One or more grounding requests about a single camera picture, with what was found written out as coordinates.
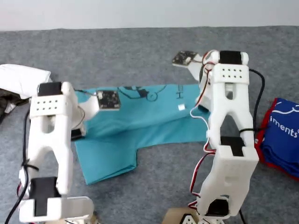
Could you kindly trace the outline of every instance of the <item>circuit board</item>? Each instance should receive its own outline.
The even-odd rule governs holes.
[[[179,51],[172,60],[173,65],[187,66],[197,55],[193,51]]]
[[[97,97],[101,110],[119,110],[121,107],[121,101],[117,91],[97,91]]]

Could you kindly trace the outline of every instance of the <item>red wire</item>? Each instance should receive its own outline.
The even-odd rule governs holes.
[[[213,52],[213,50],[210,50],[210,51],[207,51],[207,52],[203,55],[203,57],[202,57],[202,66],[203,66],[203,67],[204,67],[206,64],[212,64],[212,65],[215,65],[213,62],[207,62],[207,63],[204,64],[205,57],[206,57],[209,53],[212,53],[212,52]]]
[[[195,182],[196,182],[197,172],[198,172],[198,169],[199,169],[199,167],[201,166],[203,160],[204,160],[208,155],[215,155],[215,152],[210,152],[210,153],[205,154],[205,155],[200,159],[200,161],[197,163],[197,165],[196,165],[196,167],[195,167],[195,169],[194,169],[194,172],[193,172],[193,176],[192,176],[192,180],[191,180],[191,185],[190,185],[190,192],[191,192],[192,195],[197,196],[197,197],[200,197],[200,195],[199,195],[198,193],[193,192],[194,184],[195,184]]]
[[[204,92],[205,92],[205,90],[206,90],[206,86],[207,86],[207,83],[208,83],[208,78],[209,78],[209,72],[210,72],[210,71],[211,71],[211,70],[208,70],[208,72],[207,72],[207,74],[206,74],[206,83],[205,83],[204,89],[203,89],[201,95],[199,96],[199,99],[198,99],[198,101],[196,102],[195,106],[198,105],[198,104],[200,103],[201,98],[202,98],[203,95],[204,95]]]
[[[195,210],[196,210],[196,209],[197,209],[197,208],[196,208],[196,204],[197,204],[197,201],[191,202],[191,203],[188,204],[188,207],[189,207],[190,209],[195,209]]]
[[[210,153],[215,153],[216,152],[216,149],[210,149],[209,150]]]
[[[17,196],[19,196],[19,191],[20,191],[20,188],[21,188],[22,184],[21,182],[18,184],[18,187],[17,187]]]

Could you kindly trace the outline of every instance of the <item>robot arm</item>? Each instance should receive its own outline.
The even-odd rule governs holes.
[[[180,57],[185,58],[183,63],[179,62]],[[248,55],[212,50],[196,61],[187,58],[179,53],[173,64],[185,64],[183,67],[199,80],[202,100],[198,105],[211,113],[207,137],[212,149],[215,149],[213,166],[202,184],[196,209],[201,220],[227,219],[236,216],[241,208],[258,162],[253,131],[242,132],[240,137],[220,134],[226,115],[232,116],[239,130],[253,128],[249,112]],[[203,92],[206,79],[208,82]]]
[[[27,149],[28,164],[41,167],[45,155],[53,151],[58,163],[57,177],[38,177],[38,171],[28,167],[27,199],[20,203],[20,221],[45,222],[59,219],[85,220],[93,215],[93,202],[88,197],[67,197],[71,188],[73,154],[71,137],[86,134],[83,121],[100,110],[118,110],[117,92],[98,91],[81,104],[71,84],[40,84],[38,96],[30,105],[30,132]],[[23,168],[19,178],[25,183]]]

